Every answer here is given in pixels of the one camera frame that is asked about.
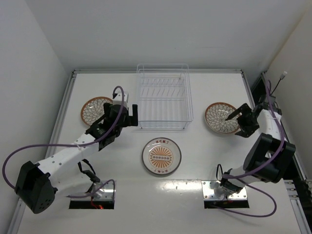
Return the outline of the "grey rimmed sunburst plate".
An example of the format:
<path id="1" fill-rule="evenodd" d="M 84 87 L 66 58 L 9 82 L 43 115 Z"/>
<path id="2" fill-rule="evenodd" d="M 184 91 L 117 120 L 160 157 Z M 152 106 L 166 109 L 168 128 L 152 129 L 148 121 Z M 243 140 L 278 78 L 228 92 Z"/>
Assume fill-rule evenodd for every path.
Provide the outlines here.
<path id="1" fill-rule="evenodd" d="M 171 139 L 157 137 L 145 144 L 141 153 L 145 169 L 155 176 L 169 176 L 180 166 L 180 147 Z"/>

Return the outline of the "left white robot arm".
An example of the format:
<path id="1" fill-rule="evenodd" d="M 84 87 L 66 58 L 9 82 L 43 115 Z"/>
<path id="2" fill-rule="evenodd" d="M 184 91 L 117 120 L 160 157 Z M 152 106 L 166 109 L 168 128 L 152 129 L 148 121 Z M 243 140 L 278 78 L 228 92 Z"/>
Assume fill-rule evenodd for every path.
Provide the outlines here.
<path id="1" fill-rule="evenodd" d="M 53 203 L 61 191 L 62 174 L 113 143 L 123 128 L 138 125 L 136 104 L 132 105 L 131 116 L 128 108 L 119 104 L 106 103 L 104 111 L 73 144 L 37 163 L 28 161 L 22 165 L 15 193 L 34 214 L 42 213 Z"/>

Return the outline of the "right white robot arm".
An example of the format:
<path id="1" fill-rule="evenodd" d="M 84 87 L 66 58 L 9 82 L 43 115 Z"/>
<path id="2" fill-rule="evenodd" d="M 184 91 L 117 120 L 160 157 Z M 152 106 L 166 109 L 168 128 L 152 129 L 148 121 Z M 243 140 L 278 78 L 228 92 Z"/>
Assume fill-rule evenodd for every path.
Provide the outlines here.
<path id="1" fill-rule="evenodd" d="M 251 109 L 241 105 L 227 120 L 237 118 L 240 127 L 236 135 L 248 138 L 260 128 L 258 118 L 264 124 L 261 134 L 247 154 L 243 165 L 229 169 L 222 175 L 220 187 L 226 192 L 239 193 L 254 182 L 278 183 L 295 153 L 295 145 L 287 142 L 281 127 L 281 110 L 263 102 Z"/>

